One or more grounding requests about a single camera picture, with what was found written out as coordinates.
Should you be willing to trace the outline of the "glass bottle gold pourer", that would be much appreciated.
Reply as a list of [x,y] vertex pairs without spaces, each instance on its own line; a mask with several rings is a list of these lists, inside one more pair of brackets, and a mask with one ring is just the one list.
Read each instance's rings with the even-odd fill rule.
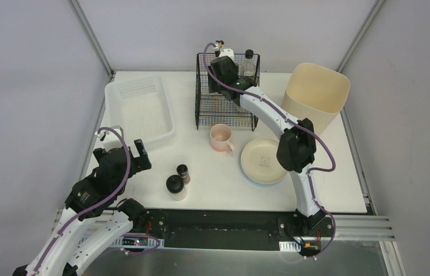
[[221,51],[223,49],[224,42],[222,40],[216,40],[214,43],[213,49],[214,51]]

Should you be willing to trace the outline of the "dark sauce bottle black cap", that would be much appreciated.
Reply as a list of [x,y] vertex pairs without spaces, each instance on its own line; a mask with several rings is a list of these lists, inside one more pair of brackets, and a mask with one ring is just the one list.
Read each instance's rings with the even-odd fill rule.
[[241,64],[241,76],[247,76],[253,78],[255,76],[256,67],[254,65],[254,52],[251,49],[247,49],[244,54],[244,61]]

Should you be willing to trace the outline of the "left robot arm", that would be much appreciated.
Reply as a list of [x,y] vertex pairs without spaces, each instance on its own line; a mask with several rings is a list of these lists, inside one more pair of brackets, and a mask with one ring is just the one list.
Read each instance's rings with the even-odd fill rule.
[[98,166],[73,185],[47,244],[32,262],[16,268],[14,275],[82,275],[123,234],[131,230],[146,230],[145,207],[128,198],[104,226],[81,241],[97,217],[124,192],[123,180],[151,169],[152,164],[142,140],[135,140],[134,145],[139,153],[137,157],[123,147],[94,150]]

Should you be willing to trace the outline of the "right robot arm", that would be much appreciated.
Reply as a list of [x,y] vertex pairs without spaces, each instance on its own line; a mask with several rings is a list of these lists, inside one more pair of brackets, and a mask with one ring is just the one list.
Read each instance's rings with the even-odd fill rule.
[[311,230],[326,216],[318,203],[311,179],[317,135],[313,123],[284,111],[247,76],[238,75],[238,67],[228,56],[219,56],[204,67],[218,92],[248,110],[278,137],[277,161],[290,173],[297,197],[296,218],[300,228]]

